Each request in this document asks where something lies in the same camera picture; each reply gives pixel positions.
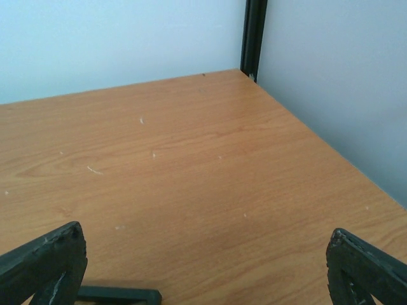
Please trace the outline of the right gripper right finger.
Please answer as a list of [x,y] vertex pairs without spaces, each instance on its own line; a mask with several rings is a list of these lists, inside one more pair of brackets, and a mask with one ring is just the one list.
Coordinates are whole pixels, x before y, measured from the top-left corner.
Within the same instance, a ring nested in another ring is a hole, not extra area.
[[333,304],[406,304],[406,264],[343,228],[326,250]]

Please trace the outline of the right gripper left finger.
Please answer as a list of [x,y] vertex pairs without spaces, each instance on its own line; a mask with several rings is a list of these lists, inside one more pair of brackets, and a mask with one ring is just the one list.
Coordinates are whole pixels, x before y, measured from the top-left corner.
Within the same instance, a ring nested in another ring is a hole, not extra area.
[[1,304],[74,304],[88,264],[72,221],[1,255]]

